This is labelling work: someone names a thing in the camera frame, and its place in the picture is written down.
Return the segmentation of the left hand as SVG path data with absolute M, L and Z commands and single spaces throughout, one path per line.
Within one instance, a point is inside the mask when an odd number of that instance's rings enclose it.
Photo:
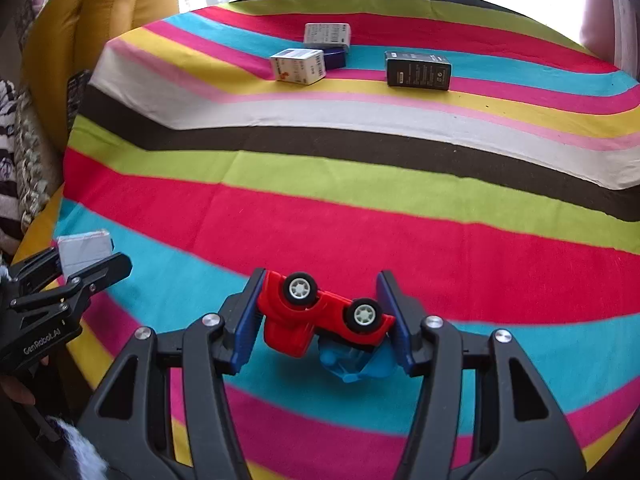
M 19 404 L 34 406 L 34 395 L 15 377 L 0 376 L 0 385 L 6 396 Z

